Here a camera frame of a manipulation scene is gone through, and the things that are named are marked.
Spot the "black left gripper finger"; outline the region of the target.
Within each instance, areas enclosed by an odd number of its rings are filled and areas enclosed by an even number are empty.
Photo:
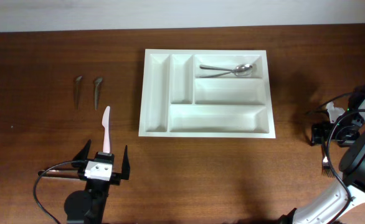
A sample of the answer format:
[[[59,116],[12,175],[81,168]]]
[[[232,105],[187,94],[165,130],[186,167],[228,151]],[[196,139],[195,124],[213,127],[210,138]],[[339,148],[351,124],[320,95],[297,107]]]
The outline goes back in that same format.
[[[92,140],[89,139],[84,147],[77,153],[77,155],[73,158],[74,161],[85,161],[87,160],[88,153],[90,151]]]
[[[130,162],[128,158],[128,146],[125,146],[123,153],[123,161],[121,164],[121,179],[128,180],[130,178]]]

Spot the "metal spoon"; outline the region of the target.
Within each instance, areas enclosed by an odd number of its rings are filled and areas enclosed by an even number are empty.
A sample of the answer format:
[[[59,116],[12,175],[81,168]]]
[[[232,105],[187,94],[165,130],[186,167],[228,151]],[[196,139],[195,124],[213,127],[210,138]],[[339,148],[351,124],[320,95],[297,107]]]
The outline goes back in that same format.
[[[224,71],[223,73],[218,73],[218,74],[213,74],[213,75],[201,75],[201,78],[212,78],[212,77],[219,77],[219,76],[223,76],[223,75],[227,75],[227,74],[233,74],[232,72],[226,72]],[[248,72],[248,73],[244,73],[243,75],[236,75],[236,74],[233,74],[237,77],[244,77],[244,76],[248,76],[248,75],[251,75],[252,74],[252,71],[251,72]]]
[[[253,66],[251,64],[239,64],[235,68],[221,68],[210,65],[200,65],[199,68],[204,70],[220,70],[226,72],[232,72],[236,75],[243,75],[244,73],[251,72],[253,70]]]

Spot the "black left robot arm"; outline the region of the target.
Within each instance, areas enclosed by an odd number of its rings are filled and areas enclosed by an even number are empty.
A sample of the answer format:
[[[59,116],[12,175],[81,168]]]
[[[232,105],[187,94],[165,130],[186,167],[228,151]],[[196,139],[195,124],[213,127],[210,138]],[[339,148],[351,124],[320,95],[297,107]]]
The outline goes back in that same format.
[[[111,185],[120,185],[130,178],[128,148],[124,149],[121,172],[113,172],[115,156],[112,153],[97,152],[88,158],[91,140],[73,158],[78,178],[86,182],[84,190],[71,193],[64,203],[67,223],[101,223]]]

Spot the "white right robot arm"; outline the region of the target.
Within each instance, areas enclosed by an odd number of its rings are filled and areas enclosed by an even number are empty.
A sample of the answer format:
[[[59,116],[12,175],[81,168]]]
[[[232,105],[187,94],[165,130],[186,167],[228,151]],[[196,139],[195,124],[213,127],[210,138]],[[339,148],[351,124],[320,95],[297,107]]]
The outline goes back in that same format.
[[[308,205],[278,219],[281,224],[338,223],[352,208],[365,203],[365,85],[347,93],[348,107],[329,100],[314,110],[328,120],[311,127],[311,146],[321,146],[322,173],[334,182]]]

